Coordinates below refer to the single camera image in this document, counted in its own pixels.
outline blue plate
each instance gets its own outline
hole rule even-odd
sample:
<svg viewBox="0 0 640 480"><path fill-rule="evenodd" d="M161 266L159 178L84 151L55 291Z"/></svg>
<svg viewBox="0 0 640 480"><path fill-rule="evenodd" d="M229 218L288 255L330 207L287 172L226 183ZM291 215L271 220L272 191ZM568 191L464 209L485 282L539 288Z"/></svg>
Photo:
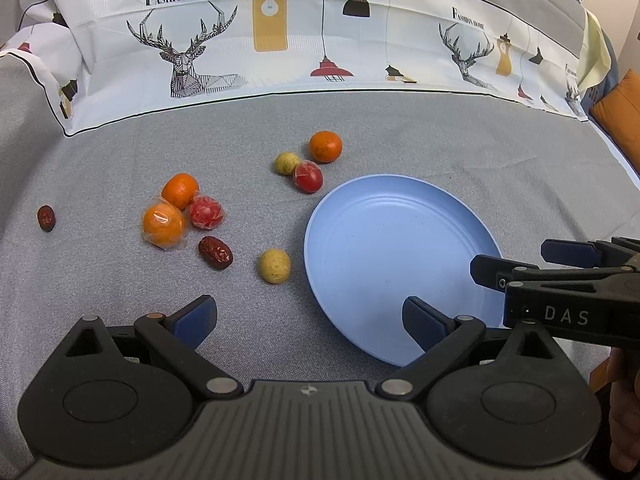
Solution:
<svg viewBox="0 0 640 480"><path fill-rule="evenodd" d="M482 221L446 191L408 176L345 182L306 226L306 275L320 307L354 345L398 366L423 354L402 327L408 296L451 317L500 325L504 296L469 275L476 254L500 257Z"/></svg>

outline plate rim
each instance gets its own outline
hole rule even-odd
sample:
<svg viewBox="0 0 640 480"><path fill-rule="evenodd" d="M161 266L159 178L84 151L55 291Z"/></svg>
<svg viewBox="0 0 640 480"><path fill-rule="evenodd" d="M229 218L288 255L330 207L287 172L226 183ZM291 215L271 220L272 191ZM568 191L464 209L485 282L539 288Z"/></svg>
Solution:
<svg viewBox="0 0 640 480"><path fill-rule="evenodd" d="M387 361L386 359L383 359L379 355L372 354L369 351L366 351L364 348L362 348L360 345L358 345L355 341L353 341L349 336L347 336L342 330L340 330L338 328L338 326L336 325L336 323L335 323L334 319L332 318L332 316L327 312L327 310L325 309L325 307L322 304L322 302L318 299L318 294L316 293L317 288L314 285L314 282L313 282L313 280L311 279L311 277L309 275L309 262L308 262L309 232L311 231L312 223L313 223L314 219L316 218L316 213L318 212L318 210L320 209L322 204L324 204L324 202L326 202L332 194L334 194L335 192L337 192L339 189L343 188L344 186L348 186L349 184L352 184L353 182L357 182L358 180L364 180L366 178L382 178L382 177L396 177L396 178L404 178L404 179L407 179L407 180L414 180L416 182L420 182L421 184L425 184L427 186L433 187L433 188L441 191L442 193L448 195L450 198L452 198L453 200L458 202L462 207L467 209L474 216L474 218L476 220L478 220L478 222L480 222L480 225L482 225L482 227L486 230L487 234L489 235L489 238L491 238L491 241L494 243L494 246L498 251L498 257L499 258L502 257L502 251L500 250L500 245L498 245L498 242L495 240L494 234L484 224L482 219L480 217L478 217L478 215L468 205L466 205L464 202L462 202L462 200L460 200L456 196L452 195L450 192L442 189L441 187L436 186L435 184L432 184L431 182L427 182L426 180L423 180L421 178L416 178L414 176L402 175L402 174L397 174L397 173L373 173L373 174L367 174L367 175L357 176L355 178L352 178L351 180L347 180L346 182L343 182L339 186L334 187L329 193L327 193L324 197L322 197L322 200L320 202L318 202L318 204L314 208L313 212L311 213L311 216L309 217L309 220L306 223L305 241L304 241L304 245L303 245L303 256L304 256L304 261L305 261L306 280L308 281L309 286L311 287L311 292L313 293L314 298L316 299L316 303L320 306L320 308L322 309L322 312L324 312L324 315L327 316L329 321L331 321L331 324L334 326L334 328L338 332L340 332L340 334L344 338L348 339L348 341L351 344L353 344L356 348L359 348L365 354L371 355L372 357L378 359L379 361L382 361L382 362L388 363L388 364L392 364L392 365L395 365L395 366L401 366L401 365L398 365L398 364L395 364L395 363L390 363L389 361Z"/></svg>

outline human hand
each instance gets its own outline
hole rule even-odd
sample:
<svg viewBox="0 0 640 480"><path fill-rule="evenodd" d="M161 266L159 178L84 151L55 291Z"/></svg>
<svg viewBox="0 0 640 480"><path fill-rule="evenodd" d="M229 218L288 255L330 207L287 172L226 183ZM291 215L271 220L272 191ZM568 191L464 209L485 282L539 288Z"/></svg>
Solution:
<svg viewBox="0 0 640 480"><path fill-rule="evenodd" d="M607 365L607 380L611 382L609 459L613 467L625 473L640 460L640 374L636 372L634 380L629 379L629 366L628 356L612 348Z"/></svg>

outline metal screw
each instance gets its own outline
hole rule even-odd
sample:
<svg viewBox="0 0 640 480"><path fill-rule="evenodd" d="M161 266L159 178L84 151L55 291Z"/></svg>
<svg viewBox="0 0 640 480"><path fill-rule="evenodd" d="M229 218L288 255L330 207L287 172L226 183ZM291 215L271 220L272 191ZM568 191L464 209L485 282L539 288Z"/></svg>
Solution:
<svg viewBox="0 0 640 480"><path fill-rule="evenodd" d="M389 395L403 396L413 389L414 386L404 379L387 379L382 383L382 390Z"/></svg>
<svg viewBox="0 0 640 480"><path fill-rule="evenodd" d="M207 381L207 390L212 394L230 394L238 387L238 382L231 377L216 377Z"/></svg>

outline red pendant lamp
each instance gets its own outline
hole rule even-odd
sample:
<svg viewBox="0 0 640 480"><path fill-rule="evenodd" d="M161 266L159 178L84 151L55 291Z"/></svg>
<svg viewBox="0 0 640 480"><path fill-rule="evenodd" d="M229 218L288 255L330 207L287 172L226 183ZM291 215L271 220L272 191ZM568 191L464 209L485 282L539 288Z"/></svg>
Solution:
<svg viewBox="0 0 640 480"><path fill-rule="evenodd" d="M312 77L324 76L327 81L332 82L344 81L345 77L353 77L351 72L340 68L326 56L326 47L324 46L324 0L322 0L322 28L320 34L322 37L322 52L324 53L324 57L320 62L320 66L313 70L310 75Z"/></svg>

